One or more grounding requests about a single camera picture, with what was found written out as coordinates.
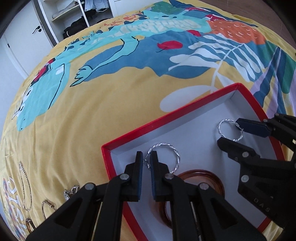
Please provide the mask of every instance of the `metal pin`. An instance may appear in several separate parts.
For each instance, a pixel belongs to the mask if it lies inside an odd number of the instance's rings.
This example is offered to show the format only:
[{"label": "metal pin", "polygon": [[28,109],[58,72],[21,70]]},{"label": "metal pin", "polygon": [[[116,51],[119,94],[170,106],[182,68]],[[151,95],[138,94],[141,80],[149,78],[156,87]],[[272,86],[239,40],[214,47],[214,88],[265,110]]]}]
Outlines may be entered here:
[{"label": "metal pin", "polygon": [[167,174],[165,174],[165,178],[171,180],[174,178],[174,175],[171,173],[167,173]]},{"label": "metal pin", "polygon": [[127,179],[129,179],[129,175],[126,174],[126,173],[123,173],[123,174],[120,175],[120,179],[121,180],[127,180]]},{"label": "metal pin", "polygon": [[243,152],[242,157],[246,158],[249,156],[249,153],[247,151]]},{"label": "metal pin", "polygon": [[93,183],[87,183],[87,184],[85,185],[85,189],[86,189],[86,190],[93,190],[93,188],[94,188],[94,184],[93,184]]},{"label": "metal pin", "polygon": [[209,189],[209,185],[206,184],[206,183],[201,183],[200,184],[200,189],[202,189],[202,190],[208,190]]},{"label": "metal pin", "polygon": [[246,183],[248,180],[249,180],[249,176],[248,175],[243,175],[242,178],[241,178],[241,181],[243,183]]}]

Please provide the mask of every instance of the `open shelf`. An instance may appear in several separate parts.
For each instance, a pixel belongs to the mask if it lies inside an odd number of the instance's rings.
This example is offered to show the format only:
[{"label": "open shelf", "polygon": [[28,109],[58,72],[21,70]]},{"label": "open shelf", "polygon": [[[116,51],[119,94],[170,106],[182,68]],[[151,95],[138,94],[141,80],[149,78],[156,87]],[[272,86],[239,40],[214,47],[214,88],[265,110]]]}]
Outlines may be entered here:
[{"label": "open shelf", "polygon": [[112,12],[110,8],[107,8],[105,11],[103,12],[97,12],[92,19],[89,19],[89,25],[93,26],[95,24],[98,23],[98,21],[105,19],[105,18],[113,18]]},{"label": "open shelf", "polygon": [[59,16],[55,17],[55,18],[52,20],[52,22],[55,21],[55,20],[57,20],[57,19],[64,18],[64,17],[68,16],[68,15],[71,14],[71,12],[73,12],[75,9],[79,9],[79,7],[80,7],[79,5],[76,5],[76,6],[72,7],[72,8],[70,8],[70,9],[68,9],[66,12],[63,12],[63,13],[61,13]]},{"label": "open shelf", "polygon": [[58,0],[43,0],[43,2],[57,2]]}]

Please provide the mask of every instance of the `white wardrobe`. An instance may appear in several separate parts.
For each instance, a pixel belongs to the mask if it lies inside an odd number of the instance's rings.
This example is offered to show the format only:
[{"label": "white wardrobe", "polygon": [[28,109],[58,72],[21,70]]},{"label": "white wardrobe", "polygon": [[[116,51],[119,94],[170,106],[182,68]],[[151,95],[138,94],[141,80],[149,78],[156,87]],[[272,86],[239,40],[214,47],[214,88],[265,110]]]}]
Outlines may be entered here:
[{"label": "white wardrobe", "polygon": [[32,1],[14,17],[1,40],[27,76],[52,49]]},{"label": "white wardrobe", "polygon": [[103,12],[97,12],[92,16],[91,20],[86,18],[83,4],[84,0],[75,0],[78,5],[73,6],[67,11],[61,13],[53,18],[53,15],[63,9],[65,9],[73,0],[35,0],[35,5],[38,4],[43,17],[47,23],[50,33],[52,34],[56,43],[61,42],[64,37],[64,30],[71,26],[71,24],[83,17],[87,26],[92,26],[98,23],[102,19],[112,18],[113,14],[111,8],[106,9]]}]

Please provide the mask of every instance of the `red box rim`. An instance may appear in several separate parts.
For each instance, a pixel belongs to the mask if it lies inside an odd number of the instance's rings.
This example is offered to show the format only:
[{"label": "red box rim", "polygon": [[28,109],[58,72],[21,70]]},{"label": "red box rim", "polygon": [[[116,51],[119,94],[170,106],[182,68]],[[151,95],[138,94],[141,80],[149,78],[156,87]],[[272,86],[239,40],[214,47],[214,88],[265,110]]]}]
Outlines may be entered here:
[{"label": "red box rim", "polygon": [[[141,126],[105,145],[102,146],[102,154],[106,166],[106,170],[108,173],[109,179],[112,179],[113,177],[117,176],[115,172],[115,168],[112,162],[111,158],[111,151],[125,143],[128,143],[144,134],[147,134],[150,131],[153,131],[173,120],[178,119],[179,117],[186,115],[193,110],[200,108],[203,105],[206,105],[215,99],[218,99],[232,91],[238,90],[248,101],[248,103],[251,105],[253,110],[255,111],[256,115],[260,119],[260,121],[263,121],[263,119],[267,119],[267,115],[263,111],[260,104],[257,102],[257,100],[254,98],[254,96],[250,93],[250,91],[241,83],[235,83],[230,86],[227,86],[223,89],[220,89],[212,94],[209,94],[203,98],[200,98],[192,103],[189,103],[175,111],[172,111],[144,126]],[[277,141],[275,138],[270,137],[271,144],[273,146],[273,149],[275,151],[276,157],[278,160],[284,160],[284,154],[281,148],[281,145],[279,141]],[[148,241],[145,234],[143,233],[141,227],[139,226],[136,218],[134,217],[129,205],[125,202],[123,205],[123,215],[130,226],[132,232],[136,236],[136,238],[140,241]],[[266,218],[261,225],[258,227],[258,230],[260,232],[263,232],[267,226],[270,224],[271,220],[269,218]]]}]

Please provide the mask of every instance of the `yellow bedspread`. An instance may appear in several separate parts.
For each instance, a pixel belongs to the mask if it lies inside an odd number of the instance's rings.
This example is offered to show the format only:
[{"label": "yellow bedspread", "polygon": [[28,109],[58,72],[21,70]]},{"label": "yellow bedspread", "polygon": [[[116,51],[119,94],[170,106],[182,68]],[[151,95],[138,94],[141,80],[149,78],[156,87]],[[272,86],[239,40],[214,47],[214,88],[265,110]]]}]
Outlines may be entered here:
[{"label": "yellow bedspread", "polygon": [[[25,240],[25,219],[42,223],[44,200],[58,208],[65,189],[108,182],[103,144],[227,85],[243,83],[268,117],[295,115],[295,52],[257,22],[193,0],[159,2],[59,43],[4,125],[0,199],[11,231]],[[121,240],[136,240],[122,226]],[[276,232],[271,224],[268,239]]]}]

